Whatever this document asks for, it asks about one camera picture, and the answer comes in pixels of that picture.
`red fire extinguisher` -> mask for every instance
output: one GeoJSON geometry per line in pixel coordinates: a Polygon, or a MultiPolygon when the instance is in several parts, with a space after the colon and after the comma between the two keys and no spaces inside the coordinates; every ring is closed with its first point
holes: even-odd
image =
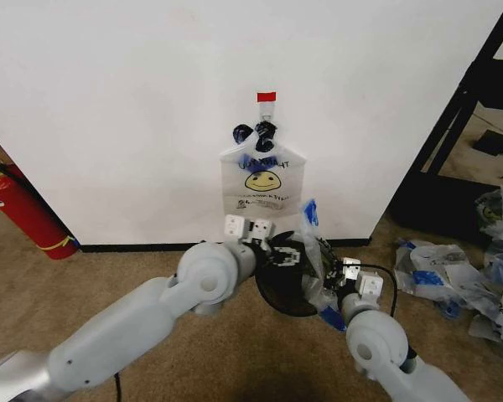
{"type": "Polygon", "coordinates": [[[50,258],[59,260],[74,254],[75,239],[56,221],[30,189],[15,165],[0,172],[0,209],[50,258]]]}

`blue plastic piece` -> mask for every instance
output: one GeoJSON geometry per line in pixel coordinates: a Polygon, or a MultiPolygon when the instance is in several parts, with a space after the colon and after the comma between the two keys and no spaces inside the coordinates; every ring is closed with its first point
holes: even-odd
{"type": "Polygon", "coordinates": [[[319,226],[319,216],[317,215],[317,204],[314,199],[310,199],[303,207],[303,212],[308,218],[308,221],[313,226],[319,226]]]}
{"type": "Polygon", "coordinates": [[[334,327],[339,332],[346,331],[345,321],[343,317],[332,307],[326,307],[325,310],[319,313],[320,317],[325,320],[330,326],[334,327]]]}
{"type": "Polygon", "coordinates": [[[416,285],[436,285],[443,286],[442,278],[433,271],[414,271],[412,273],[413,281],[416,285]]]}
{"type": "Polygon", "coordinates": [[[448,320],[456,320],[460,316],[460,306],[455,301],[436,301],[434,302],[434,306],[436,306],[448,320]]]}

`black baseboard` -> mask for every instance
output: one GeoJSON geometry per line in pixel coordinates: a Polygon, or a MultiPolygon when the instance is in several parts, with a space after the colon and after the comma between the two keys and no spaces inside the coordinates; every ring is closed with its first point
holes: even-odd
{"type": "MultiPolygon", "coordinates": [[[[328,240],[332,247],[361,247],[369,245],[371,239],[328,240]]],[[[185,251],[197,243],[168,243],[152,245],[81,245],[85,253],[133,253],[145,251],[185,251]]]]}
{"type": "Polygon", "coordinates": [[[372,238],[368,239],[332,239],[328,240],[332,247],[363,247],[369,245],[372,238]]]}

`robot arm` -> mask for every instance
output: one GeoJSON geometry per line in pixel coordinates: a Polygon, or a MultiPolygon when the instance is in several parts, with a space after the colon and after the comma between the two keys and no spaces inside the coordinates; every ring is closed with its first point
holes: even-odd
{"type": "Polygon", "coordinates": [[[410,349],[401,324],[378,311],[382,279],[377,274],[360,271],[358,265],[346,266],[344,280],[355,281],[355,292],[340,304],[348,325],[346,342],[359,371],[378,381],[396,402],[469,402],[443,371],[410,349]]]}
{"type": "MultiPolygon", "coordinates": [[[[189,249],[175,276],[143,283],[48,354],[17,352],[1,360],[0,402],[54,402],[96,387],[162,342],[178,317],[190,310],[216,312],[269,255],[271,231],[268,221],[248,227],[242,217],[228,215],[227,241],[189,249]]],[[[289,257],[287,264],[298,259],[289,257]]],[[[357,368],[397,402],[469,401],[447,375],[411,353],[401,325],[378,311],[382,279],[359,264],[345,259],[340,281],[328,278],[340,285],[346,340],[357,368]]]]}
{"type": "Polygon", "coordinates": [[[230,217],[223,245],[190,248],[170,278],[153,278],[84,324],[48,355],[14,353],[0,362],[0,402],[63,400],[78,389],[93,388],[162,342],[177,318],[192,310],[217,311],[264,258],[262,239],[242,243],[245,220],[230,217]],[[229,226],[240,225],[236,229],[229,226]]]}

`yellow smiley face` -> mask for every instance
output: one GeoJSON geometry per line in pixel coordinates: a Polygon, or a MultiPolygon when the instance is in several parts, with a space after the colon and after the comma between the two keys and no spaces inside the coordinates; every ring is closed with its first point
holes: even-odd
{"type": "Polygon", "coordinates": [[[270,191],[282,187],[282,181],[276,173],[263,170],[252,173],[244,185],[253,191],[270,191]]]}

